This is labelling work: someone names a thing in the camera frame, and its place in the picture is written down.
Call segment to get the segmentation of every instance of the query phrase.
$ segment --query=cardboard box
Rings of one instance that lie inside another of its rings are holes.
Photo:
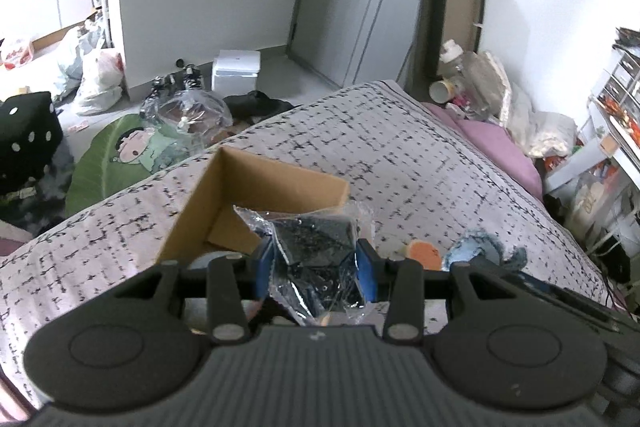
[[[252,253],[260,238],[235,213],[235,204],[301,214],[342,205],[349,191],[349,184],[335,176],[222,146],[193,189],[157,261],[188,264],[213,250]]]

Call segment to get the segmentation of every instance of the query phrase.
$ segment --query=orange object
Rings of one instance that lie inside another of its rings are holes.
[[[440,270],[442,268],[442,259],[440,252],[431,243],[414,239],[406,247],[406,256],[414,259],[422,264],[425,270]]]

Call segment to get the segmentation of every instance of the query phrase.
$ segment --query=patterned tablecloth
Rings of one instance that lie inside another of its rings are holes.
[[[296,108],[226,144],[347,179],[376,216],[376,247],[393,255],[414,238],[446,251],[466,229],[524,245],[526,271],[604,302],[597,270],[568,234],[457,132],[392,82],[361,84]],[[0,263],[0,363],[34,403],[22,368],[44,323],[154,263],[211,153],[150,177],[71,217]],[[426,309],[429,331],[446,321]]]

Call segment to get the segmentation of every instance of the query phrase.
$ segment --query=gray tile floor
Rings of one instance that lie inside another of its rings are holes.
[[[262,63],[256,87],[271,98],[287,100],[293,105],[315,102],[338,89],[337,86],[325,82],[284,56],[273,57]],[[61,106],[63,111],[58,119],[76,162],[89,149],[94,137],[108,124],[125,114],[140,110],[139,103],[133,104],[124,96],[107,112],[94,116],[78,116],[73,112],[71,101],[72,98]],[[79,132],[68,131],[70,127],[83,121],[89,124],[86,129]]]

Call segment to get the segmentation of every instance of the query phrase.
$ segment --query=light blue object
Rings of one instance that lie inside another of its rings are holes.
[[[479,229],[467,230],[450,248],[442,260],[442,270],[449,271],[452,263],[468,263],[478,255],[509,271],[520,271],[527,265],[527,251],[524,247],[513,248],[511,257],[505,260],[504,245],[497,235]]]

